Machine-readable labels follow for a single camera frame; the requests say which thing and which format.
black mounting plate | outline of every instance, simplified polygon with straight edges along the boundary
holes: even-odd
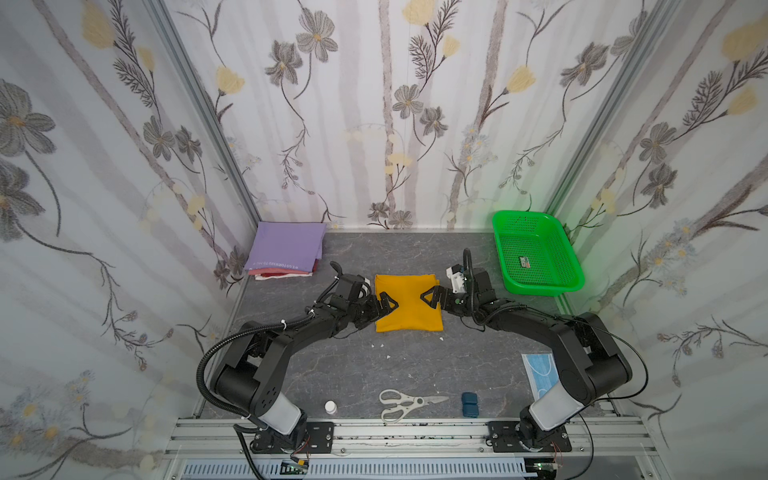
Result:
[[[493,447],[494,453],[530,453],[530,450],[526,450],[523,445],[520,444],[518,439],[518,432],[515,429],[518,422],[488,422],[489,436],[488,441]],[[559,452],[570,452],[571,441],[568,440],[568,435],[565,433],[565,427],[557,427],[554,430],[552,436],[552,442],[558,446]],[[552,445],[547,445],[539,452],[554,452]]]
[[[299,454],[304,453],[331,453],[333,446],[333,422],[307,422],[306,433],[310,441]],[[280,447],[274,445],[272,435],[267,430],[256,435],[250,443],[250,451],[253,454],[285,453]]]

table surface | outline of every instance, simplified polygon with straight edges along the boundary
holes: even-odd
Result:
[[[556,313],[554,299],[519,296],[502,282],[492,233],[328,233],[323,258],[310,277],[250,280],[230,330],[248,320],[275,323],[303,313],[334,277],[329,265],[339,262],[345,273],[371,279],[376,274],[423,275],[434,273],[450,286],[445,269],[462,262],[472,249],[474,267],[485,268],[496,294]],[[377,333],[375,326],[346,339],[316,342],[291,357],[283,393],[310,418],[327,418],[324,405],[338,405],[337,418],[378,418],[384,406],[379,392],[397,389],[412,396],[448,396],[449,400],[415,410],[409,416],[446,418],[462,416],[462,392],[478,395],[482,417],[516,417],[533,402],[522,353],[549,353],[540,343],[515,333],[479,332],[463,326],[456,316],[442,313],[444,331],[401,330]],[[464,321],[475,327],[471,319]],[[353,331],[348,327],[339,336]],[[600,415],[589,408],[583,415]],[[206,405],[202,418],[235,415]]]

floral wallpaper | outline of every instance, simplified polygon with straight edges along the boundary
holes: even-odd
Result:
[[[546,208],[645,0],[167,0],[265,220]]]
[[[150,478],[250,222],[140,4],[3,2],[0,71],[3,474]]]
[[[767,77],[764,4],[683,2],[558,212],[568,299],[641,348],[622,402],[678,480],[768,470]]]

scissors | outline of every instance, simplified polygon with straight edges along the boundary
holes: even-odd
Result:
[[[395,393],[397,394],[397,397],[393,399],[384,399],[382,398],[382,395],[384,395],[385,393]],[[447,396],[424,396],[424,397],[410,396],[393,389],[382,390],[381,393],[379,394],[379,401],[384,405],[389,405],[389,404],[395,405],[393,407],[389,407],[388,409],[384,409],[382,411],[382,420],[387,423],[399,422],[400,420],[405,418],[405,416],[408,415],[412,410],[423,407],[428,403],[444,402],[447,399],[448,399]],[[399,414],[399,416],[398,417],[384,416],[384,415],[391,415],[391,414]]]

green plastic basket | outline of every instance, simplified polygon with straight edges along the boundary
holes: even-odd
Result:
[[[494,214],[492,223],[509,292],[557,296],[584,286],[584,272],[558,219],[502,210]]]

